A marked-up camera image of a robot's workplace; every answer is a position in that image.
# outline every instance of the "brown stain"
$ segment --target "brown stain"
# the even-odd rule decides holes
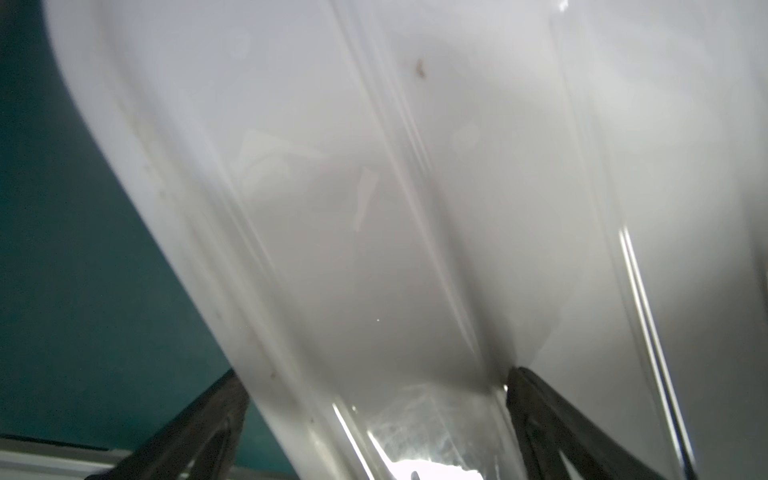
[[[420,58],[416,61],[416,74],[419,78],[427,78],[427,74],[424,72],[424,61]]]

